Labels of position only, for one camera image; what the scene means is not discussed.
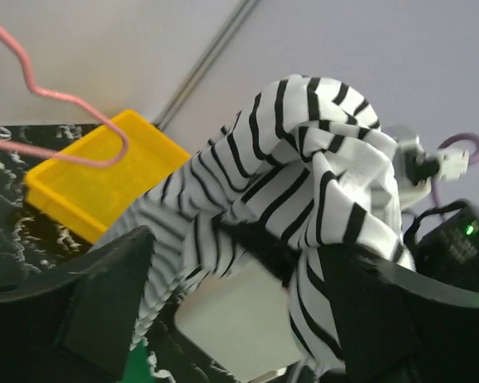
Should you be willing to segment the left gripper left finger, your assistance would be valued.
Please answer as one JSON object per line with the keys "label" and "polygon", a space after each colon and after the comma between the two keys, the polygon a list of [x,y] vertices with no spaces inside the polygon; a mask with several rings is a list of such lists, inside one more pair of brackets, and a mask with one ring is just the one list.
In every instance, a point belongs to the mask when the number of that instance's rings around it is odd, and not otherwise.
{"label": "left gripper left finger", "polygon": [[0,382],[120,381],[152,245],[139,227],[0,289]]}

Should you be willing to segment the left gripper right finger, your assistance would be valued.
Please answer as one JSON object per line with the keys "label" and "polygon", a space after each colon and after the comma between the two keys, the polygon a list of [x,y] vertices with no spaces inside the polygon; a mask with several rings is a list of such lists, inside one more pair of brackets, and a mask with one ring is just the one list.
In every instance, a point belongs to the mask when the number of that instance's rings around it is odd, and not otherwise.
{"label": "left gripper right finger", "polygon": [[479,382],[479,294],[361,247],[319,248],[350,382]]}

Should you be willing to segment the striped black white tank top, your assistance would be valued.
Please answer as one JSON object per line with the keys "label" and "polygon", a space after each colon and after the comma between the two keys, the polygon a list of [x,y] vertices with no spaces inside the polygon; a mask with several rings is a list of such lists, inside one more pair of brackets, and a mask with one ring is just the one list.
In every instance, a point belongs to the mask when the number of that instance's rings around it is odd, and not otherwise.
{"label": "striped black white tank top", "polygon": [[133,343],[175,288],[229,276],[265,247],[276,259],[293,250],[291,335],[324,371],[342,372],[318,249],[346,244],[413,268],[402,241],[396,147],[369,102],[341,81],[293,75],[269,85],[107,232],[111,239],[145,226],[154,236]]}

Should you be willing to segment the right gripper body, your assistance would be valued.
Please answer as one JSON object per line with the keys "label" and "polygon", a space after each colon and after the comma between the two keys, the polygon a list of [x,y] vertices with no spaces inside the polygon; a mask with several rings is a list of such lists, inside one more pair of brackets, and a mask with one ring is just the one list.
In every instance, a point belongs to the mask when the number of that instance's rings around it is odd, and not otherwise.
{"label": "right gripper body", "polygon": [[[452,215],[416,239],[422,220],[431,215]],[[434,207],[414,219],[403,235],[416,271],[445,284],[479,293],[479,207],[459,199]]]}

